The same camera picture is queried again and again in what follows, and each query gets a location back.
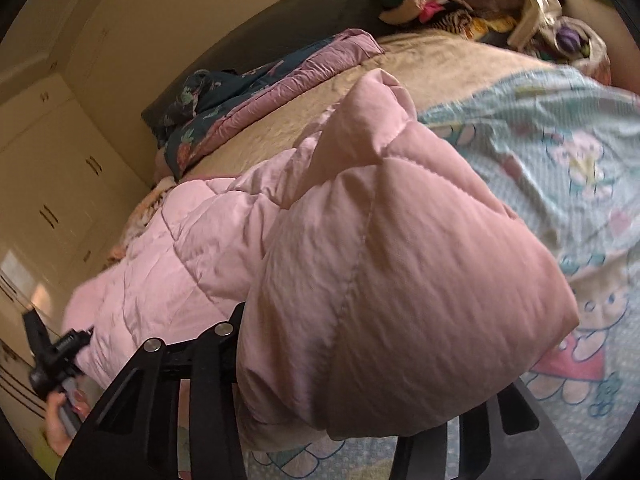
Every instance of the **light blue blanket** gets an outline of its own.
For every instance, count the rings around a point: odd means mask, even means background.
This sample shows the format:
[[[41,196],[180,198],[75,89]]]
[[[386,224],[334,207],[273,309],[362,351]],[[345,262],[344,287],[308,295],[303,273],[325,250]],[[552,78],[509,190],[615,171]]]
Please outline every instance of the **light blue blanket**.
[[[640,98],[571,68],[525,72],[419,120],[558,258],[580,327],[524,375],[586,477],[640,400]],[[448,476],[457,473],[450,425]],[[395,439],[246,457],[250,479],[384,480]]]

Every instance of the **silver bolt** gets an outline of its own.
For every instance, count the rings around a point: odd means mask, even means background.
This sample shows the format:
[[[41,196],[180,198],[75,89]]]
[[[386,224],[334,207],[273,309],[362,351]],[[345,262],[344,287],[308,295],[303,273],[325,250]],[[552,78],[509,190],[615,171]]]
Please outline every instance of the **silver bolt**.
[[[234,326],[231,323],[219,323],[213,331],[219,336],[230,335],[234,332]]]
[[[145,352],[155,352],[160,349],[162,346],[162,341],[160,341],[157,337],[152,337],[151,339],[147,339],[142,348],[145,349]]]

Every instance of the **beige bed sheet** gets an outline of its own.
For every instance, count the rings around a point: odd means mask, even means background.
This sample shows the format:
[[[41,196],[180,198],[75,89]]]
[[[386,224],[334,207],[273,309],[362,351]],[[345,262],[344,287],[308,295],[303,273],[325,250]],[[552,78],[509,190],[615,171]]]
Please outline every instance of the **beige bed sheet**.
[[[532,57],[431,32],[398,34],[379,41],[385,54],[367,60],[305,92],[237,134],[207,155],[186,178],[241,173],[291,148],[304,126],[373,68],[395,76],[414,99],[418,111],[468,98],[499,79],[523,70],[553,69]]]

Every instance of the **gray headboard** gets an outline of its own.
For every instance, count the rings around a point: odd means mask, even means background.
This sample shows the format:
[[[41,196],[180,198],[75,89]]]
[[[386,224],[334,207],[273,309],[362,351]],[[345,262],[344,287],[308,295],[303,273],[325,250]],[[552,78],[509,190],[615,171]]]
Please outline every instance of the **gray headboard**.
[[[391,34],[395,29],[378,19],[381,10],[378,0],[281,0],[202,54],[145,108],[142,118],[149,126],[157,124],[195,70],[246,72],[345,28],[362,28],[374,37]]]

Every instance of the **pile of clothes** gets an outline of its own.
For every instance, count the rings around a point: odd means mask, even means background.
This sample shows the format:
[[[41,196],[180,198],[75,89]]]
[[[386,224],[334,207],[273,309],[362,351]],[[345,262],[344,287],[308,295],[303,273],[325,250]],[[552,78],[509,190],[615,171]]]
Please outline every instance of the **pile of clothes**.
[[[570,64],[611,84],[607,47],[585,23],[562,16],[564,0],[380,0],[380,20],[405,30],[445,30],[472,41]]]

